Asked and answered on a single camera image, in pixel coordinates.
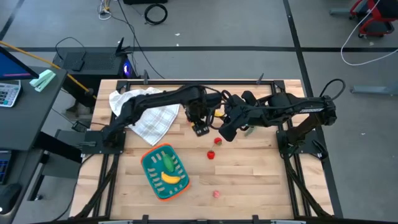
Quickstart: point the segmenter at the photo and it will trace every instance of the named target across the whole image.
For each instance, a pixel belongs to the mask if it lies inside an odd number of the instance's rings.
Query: red chair
[[[351,8],[349,13],[351,19],[358,17],[360,20],[368,14],[368,9],[372,9],[377,0],[368,0],[368,3],[362,9],[356,10],[363,0],[358,0]],[[398,20],[398,1],[397,0],[380,0],[379,4],[373,9],[371,15],[359,27],[358,37],[365,35],[384,36],[394,31],[391,22]]]

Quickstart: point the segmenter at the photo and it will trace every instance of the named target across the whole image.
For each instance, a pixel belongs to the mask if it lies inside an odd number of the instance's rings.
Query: monitor screen
[[[21,80],[38,78],[33,70],[0,47],[0,80]]]

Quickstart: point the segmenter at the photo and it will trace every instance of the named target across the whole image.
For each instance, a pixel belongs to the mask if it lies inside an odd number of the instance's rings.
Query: wooden tabletop
[[[297,97],[304,97],[300,80],[284,80],[286,91]],[[109,124],[111,108],[109,94],[116,89],[117,80],[103,80],[99,88],[93,122]],[[256,98],[271,94],[265,85],[209,85],[217,90],[228,90],[241,95],[250,90]],[[146,89],[149,86],[134,85],[133,89]],[[175,90],[178,85],[155,85],[160,90]],[[293,118],[298,125],[306,115]],[[91,129],[102,126],[92,124]],[[131,130],[127,131],[125,151],[119,160],[118,175],[114,190],[112,219],[260,219],[293,218],[287,186],[284,162],[279,156],[275,132],[276,127],[256,128],[245,137],[238,131],[233,142],[223,141],[215,146],[215,159],[209,160],[206,153],[213,146],[215,137],[220,134],[210,130],[210,134],[197,137],[187,123],[184,109],[180,107],[178,116],[167,134],[158,144],[169,143],[175,149],[188,172],[192,186],[179,197],[162,202],[157,199],[144,174],[140,163],[141,156],[152,148]],[[93,156],[81,168],[70,215],[76,215],[91,198],[98,185],[102,155]],[[328,212],[333,213],[326,180],[321,162],[310,156],[300,155],[305,183],[317,202]],[[219,198],[213,191],[220,192]],[[296,188],[300,214],[303,215],[301,196]],[[106,193],[103,195],[103,214]]]

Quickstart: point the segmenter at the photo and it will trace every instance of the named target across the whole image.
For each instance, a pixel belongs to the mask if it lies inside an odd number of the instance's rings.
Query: concrete floor
[[[331,47],[336,51],[355,27],[346,17],[331,17],[331,7],[348,7],[345,0],[289,0],[301,47],[316,50]],[[16,0],[0,3],[0,28],[6,23]],[[73,36],[87,47],[113,47],[125,37],[132,45],[127,25],[110,19],[98,19],[98,0],[30,0],[17,11],[4,41],[17,47],[36,47],[33,52],[52,60],[55,52],[40,52],[54,47],[64,37]],[[289,52],[267,50],[178,51],[146,52],[153,66],[166,78],[264,78],[301,79],[299,61],[289,29],[284,3],[278,0],[169,0],[169,17],[159,26],[145,25],[143,18],[123,4],[127,18],[134,25],[143,47],[184,46],[259,46],[290,47]],[[135,8],[144,12],[145,5]],[[123,18],[118,4],[111,1],[111,11]],[[354,33],[347,47],[398,47],[398,32],[381,39],[359,39]],[[62,47],[78,47],[72,40]],[[19,53],[13,53],[28,65],[43,66]],[[363,62],[384,53],[346,53],[350,62]],[[398,54],[361,67],[343,63],[340,53],[304,52],[304,62],[314,95],[333,78],[342,78],[350,87],[355,84],[388,85],[397,81],[395,64]],[[141,53],[134,54],[137,70],[150,69]],[[329,94],[338,91],[331,86]],[[64,112],[73,99],[60,92],[54,108]],[[353,95],[348,89],[336,101],[338,120],[325,127],[331,165],[335,176],[340,204],[345,218],[398,222],[398,152],[394,142],[398,127],[395,112],[396,96]],[[44,131],[70,129],[70,123],[53,111]],[[52,220],[62,213],[71,196],[75,180],[45,179],[40,194],[45,200],[26,202],[14,223]]]

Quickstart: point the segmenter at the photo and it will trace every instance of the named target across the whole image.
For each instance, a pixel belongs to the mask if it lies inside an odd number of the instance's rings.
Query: checkered dish towel
[[[162,91],[149,87],[146,90],[131,90],[120,95],[114,91],[109,95],[109,104],[116,116],[120,115],[123,103],[127,102],[131,97],[141,94],[161,93]],[[161,106],[158,108],[147,109],[143,112],[140,120],[136,125],[128,127],[136,134],[141,136],[146,142],[154,146],[166,134],[177,117],[180,105]]]

